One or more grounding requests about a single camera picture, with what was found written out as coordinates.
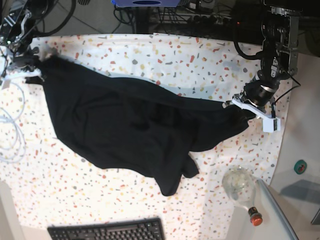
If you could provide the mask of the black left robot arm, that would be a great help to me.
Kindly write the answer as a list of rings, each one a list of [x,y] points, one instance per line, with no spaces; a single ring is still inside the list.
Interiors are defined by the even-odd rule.
[[[232,14],[232,37],[236,52],[245,60],[260,61],[260,70],[246,83],[224,108],[237,106],[253,112],[257,117],[265,114],[270,104],[271,118],[276,117],[277,103],[288,93],[275,97],[281,81],[292,79],[295,87],[300,83],[294,78],[298,68],[299,20],[303,6],[298,0],[262,0],[261,33],[262,50],[254,55],[243,52],[239,44],[239,28],[245,19],[244,11]]]

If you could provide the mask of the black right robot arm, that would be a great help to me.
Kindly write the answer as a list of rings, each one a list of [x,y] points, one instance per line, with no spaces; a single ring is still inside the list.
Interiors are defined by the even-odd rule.
[[[31,48],[33,38],[49,37],[59,32],[73,16],[77,1],[72,0],[65,19],[51,31],[38,31],[37,26],[59,3],[58,0],[9,0],[2,6],[0,46],[4,67],[0,74],[0,88],[6,89],[17,78],[42,78],[38,68],[39,48]]]

